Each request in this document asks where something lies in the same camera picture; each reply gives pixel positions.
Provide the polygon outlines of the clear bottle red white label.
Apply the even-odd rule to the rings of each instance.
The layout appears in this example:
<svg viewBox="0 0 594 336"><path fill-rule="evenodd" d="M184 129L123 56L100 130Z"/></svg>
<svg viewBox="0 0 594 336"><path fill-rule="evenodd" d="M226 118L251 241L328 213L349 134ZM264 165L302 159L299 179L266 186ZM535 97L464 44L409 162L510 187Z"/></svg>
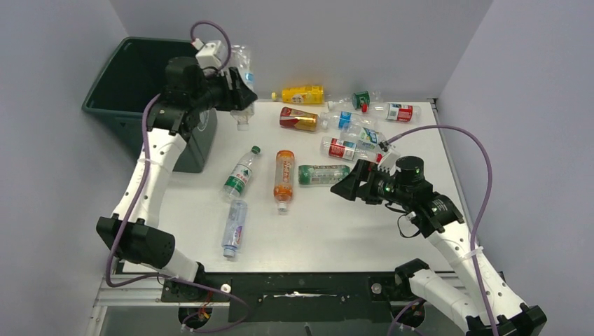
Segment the clear bottle red white label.
<svg viewBox="0 0 594 336"><path fill-rule="evenodd" d="M323 155L330 158L337 158L356 162L357 160L367 160L379 163L383 159L383 154L374 150L367 150L358 147L351 141L344 141L330 136L324 136L320 143L320 151Z"/></svg>

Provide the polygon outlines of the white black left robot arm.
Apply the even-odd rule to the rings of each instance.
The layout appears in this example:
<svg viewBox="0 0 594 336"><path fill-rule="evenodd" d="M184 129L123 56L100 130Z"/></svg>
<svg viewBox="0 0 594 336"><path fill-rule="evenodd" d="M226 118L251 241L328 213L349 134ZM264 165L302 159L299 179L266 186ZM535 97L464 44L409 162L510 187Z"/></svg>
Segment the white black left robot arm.
<svg viewBox="0 0 594 336"><path fill-rule="evenodd" d="M257 95L237 67L206 74L192 57L171 59L165 77L142 114L141 152L125 194L109 217L97 221L96 230L110 250L107 274L118 257L160 277L194 283L204 267L176 248L174 235L158 228L165 189L202 113L243 110Z"/></svg>

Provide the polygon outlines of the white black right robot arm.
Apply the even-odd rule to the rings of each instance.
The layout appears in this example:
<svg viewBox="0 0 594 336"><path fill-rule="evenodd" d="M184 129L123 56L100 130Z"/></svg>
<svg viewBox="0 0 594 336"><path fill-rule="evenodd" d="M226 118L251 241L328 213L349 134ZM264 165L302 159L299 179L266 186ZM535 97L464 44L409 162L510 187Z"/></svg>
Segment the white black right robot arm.
<svg viewBox="0 0 594 336"><path fill-rule="evenodd" d="M452 200L433 189L424 177L424 161L400 157L395 172L358 160L353 170L331 186L349 201L398 204L447 260L463 283L462 292L445 282L427 263L414 259L395 269L394 290L401 298L421 298L447 316L465 335L538 335L547 318L516 295L485 257L471 247L471 232Z"/></svg>

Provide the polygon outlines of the green label tea bottle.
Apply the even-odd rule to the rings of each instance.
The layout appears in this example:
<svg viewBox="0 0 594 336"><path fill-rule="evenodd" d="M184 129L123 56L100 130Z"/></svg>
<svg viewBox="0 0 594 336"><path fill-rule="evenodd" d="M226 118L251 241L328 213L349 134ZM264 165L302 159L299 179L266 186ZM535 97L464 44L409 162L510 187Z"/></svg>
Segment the green label tea bottle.
<svg viewBox="0 0 594 336"><path fill-rule="evenodd" d="M344 179L351 172L347 165L300 165L298 182L302 186L333 185Z"/></svg>

